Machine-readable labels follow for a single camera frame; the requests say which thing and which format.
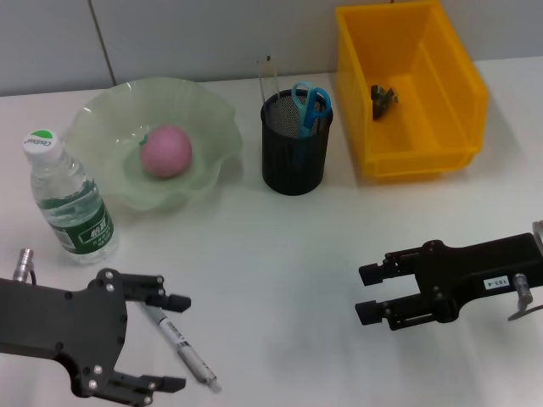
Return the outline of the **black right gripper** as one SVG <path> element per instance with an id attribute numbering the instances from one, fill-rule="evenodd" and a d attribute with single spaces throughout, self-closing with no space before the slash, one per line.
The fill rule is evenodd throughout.
<path id="1" fill-rule="evenodd" d="M 515 290 L 513 277 L 523 274 L 532 287 L 542 285 L 542 253 L 530 233 L 463 248 L 441 241 L 422 248 L 389 252 L 381 265 L 359 268 L 363 284 L 415 276 L 420 293 L 383 302 L 355 305 L 361 324 L 387 321 L 391 331 L 426 324 L 455 321 L 463 305 Z"/>

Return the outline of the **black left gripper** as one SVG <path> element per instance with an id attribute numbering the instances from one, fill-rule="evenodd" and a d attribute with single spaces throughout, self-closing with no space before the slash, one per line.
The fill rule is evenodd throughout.
<path id="1" fill-rule="evenodd" d="M 1 352 L 54 360 L 72 393 L 128 406 L 150 406 L 154 394 L 176 393 L 186 379 L 114 371 L 126 335 L 126 301 L 183 313 L 189 297 L 167 294 L 163 276 L 102 269 L 81 291 L 1 280 Z"/>

